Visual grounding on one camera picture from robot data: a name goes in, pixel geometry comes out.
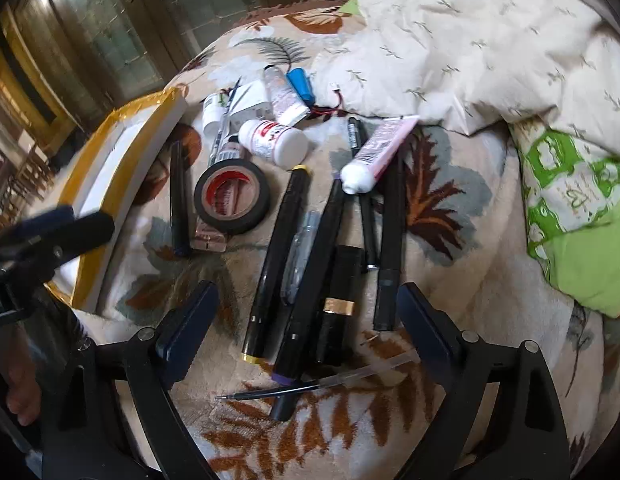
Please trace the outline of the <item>person's left hand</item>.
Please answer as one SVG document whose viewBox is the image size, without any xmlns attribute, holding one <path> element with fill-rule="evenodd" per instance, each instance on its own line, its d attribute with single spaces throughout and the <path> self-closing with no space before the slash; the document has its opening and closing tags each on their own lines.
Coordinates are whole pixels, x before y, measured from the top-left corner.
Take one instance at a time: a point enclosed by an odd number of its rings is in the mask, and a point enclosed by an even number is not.
<svg viewBox="0 0 620 480">
<path fill-rule="evenodd" d="M 14 354 L 7 373 L 7 408 L 17 417 L 20 426 L 27 427 L 38 418 L 41 411 L 41 388 L 37 382 L 36 369 L 29 356 Z"/>
</svg>

